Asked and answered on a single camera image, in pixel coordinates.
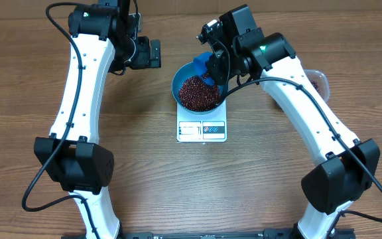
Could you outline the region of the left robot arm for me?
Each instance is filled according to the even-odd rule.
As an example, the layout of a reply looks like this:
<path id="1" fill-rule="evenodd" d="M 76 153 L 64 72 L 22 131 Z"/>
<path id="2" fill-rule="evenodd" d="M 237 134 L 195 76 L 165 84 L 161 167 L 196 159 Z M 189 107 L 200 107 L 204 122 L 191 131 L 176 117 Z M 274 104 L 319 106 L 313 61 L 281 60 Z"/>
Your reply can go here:
<path id="1" fill-rule="evenodd" d="M 141 15 L 135 1 L 74 3 L 68 28 L 70 65 L 64 95 L 47 137 L 34 142 L 41 173 L 60 184 L 76 202 L 86 238 L 119 238 L 109 183 L 113 153 L 99 144 L 99 112 L 108 74 L 126 69 L 160 68 L 160 41 L 140 36 Z"/>

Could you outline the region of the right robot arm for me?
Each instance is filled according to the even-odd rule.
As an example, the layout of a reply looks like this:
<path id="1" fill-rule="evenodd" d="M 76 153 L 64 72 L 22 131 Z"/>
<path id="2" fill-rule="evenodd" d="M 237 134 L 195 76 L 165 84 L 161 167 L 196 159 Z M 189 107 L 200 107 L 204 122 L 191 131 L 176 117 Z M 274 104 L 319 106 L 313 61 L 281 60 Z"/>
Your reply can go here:
<path id="1" fill-rule="evenodd" d="M 353 238 L 336 230 L 350 205 L 372 185 L 380 150 L 374 140 L 360 141 L 328 107 L 309 81 L 296 51 L 280 33 L 264 35 L 246 5 L 206 23 L 198 35 L 209 44 L 207 72 L 219 86 L 233 77 L 258 84 L 288 116 L 302 137 L 314 168 L 301 181 L 308 200 L 291 238 Z"/>

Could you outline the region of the blue plastic measuring scoop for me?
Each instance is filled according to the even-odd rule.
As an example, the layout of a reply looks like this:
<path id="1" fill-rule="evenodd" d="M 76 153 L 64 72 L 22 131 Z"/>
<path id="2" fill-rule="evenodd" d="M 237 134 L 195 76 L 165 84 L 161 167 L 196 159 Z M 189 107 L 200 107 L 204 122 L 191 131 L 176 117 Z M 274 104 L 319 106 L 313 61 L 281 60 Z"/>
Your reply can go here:
<path id="1" fill-rule="evenodd" d="M 206 63 L 210 59 L 211 55 L 212 53 L 210 52 L 202 53 L 199 56 L 194 57 L 193 64 L 197 75 L 200 77 L 203 83 L 209 86 L 214 86 L 214 80 L 209 75 L 208 68 L 206 66 Z"/>

